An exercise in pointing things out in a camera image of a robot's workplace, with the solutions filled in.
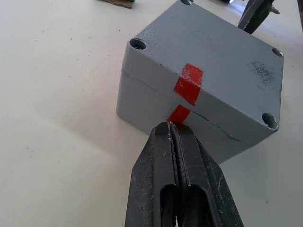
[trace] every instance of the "textured gray paint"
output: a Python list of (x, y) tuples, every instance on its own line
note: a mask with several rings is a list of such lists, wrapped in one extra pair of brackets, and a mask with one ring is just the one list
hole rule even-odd
[[(280, 118), (284, 58), (273, 53), (274, 47), (196, 4), (181, 1), (135, 38), (143, 40), (146, 49), (127, 43), (117, 104), (121, 118), (149, 133), (181, 104), (196, 113), (186, 124), (201, 141), (204, 125), (196, 124), (197, 117), (213, 127), (208, 135), (213, 142), (205, 142), (209, 151), (224, 148), (210, 146), (223, 140), (219, 132), (241, 142), (241, 146), (230, 142), (228, 151), (219, 151), (223, 157), (232, 157), (277, 131), (262, 120), (263, 113), (277, 122)], [(195, 106), (174, 92), (187, 63), (204, 72)]]

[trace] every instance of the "screw hole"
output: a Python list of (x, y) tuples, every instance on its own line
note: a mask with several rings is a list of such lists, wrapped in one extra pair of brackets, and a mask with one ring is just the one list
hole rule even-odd
[(131, 39), (130, 45), (137, 50), (144, 50), (146, 44), (141, 39)]
[(284, 56), (284, 54), (280, 50), (278, 50), (276, 48), (273, 49), (273, 52), (274, 52), (274, 54), (276, 56), (279, 56), (279, 57), (283, 57)]
[(192, 1), (189, 1), (189, 0), (181, 0), (181, 2), (182, 2), (183, 4), (185, 4), (185, 5), (188, 5), (188, 6), (190, 6), (191, 3), (192, 3)]
[(269, 128), (276, 129), (278, 127), (278, 123), (276, 122), (273, 115), (271, 115), (270, 113), (262, 114), (262, 119)]

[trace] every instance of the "white table surface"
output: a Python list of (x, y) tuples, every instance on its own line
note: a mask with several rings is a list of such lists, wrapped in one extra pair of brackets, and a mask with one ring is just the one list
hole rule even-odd
[[(148, 136), (116, 116), (125, 44), (175, 0), (0, 1), (0, 226), (124, 226)], [(195, 3), (236, 25), (247, 1)], [(285, 54), (280, 130), (221, 165), (246, 227), (302, 226), (303, 33), (276, 0), (254, 33)]]

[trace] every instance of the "gray metal box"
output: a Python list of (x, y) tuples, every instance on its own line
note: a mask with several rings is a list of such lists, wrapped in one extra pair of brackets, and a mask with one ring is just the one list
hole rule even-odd
[(177, 1), (127, 43), (116, 112), (146, 133), (182, 122), (221, 163), (278, 130), (283, 62), (274, 47)]

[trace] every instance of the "white surface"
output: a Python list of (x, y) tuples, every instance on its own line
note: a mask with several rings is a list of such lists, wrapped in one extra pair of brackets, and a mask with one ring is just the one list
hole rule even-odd
[[(125, 44), (173, 2), (0, 1), (1, 227), (124, 226), (148, 138), (115, 114)], [(236, 25), (247, 1), (195, 2)], [(280, 130), (222, 164), (247, 227), (302, 225), (303, 33), (274, 6), (254, 35), (285, 54)]]

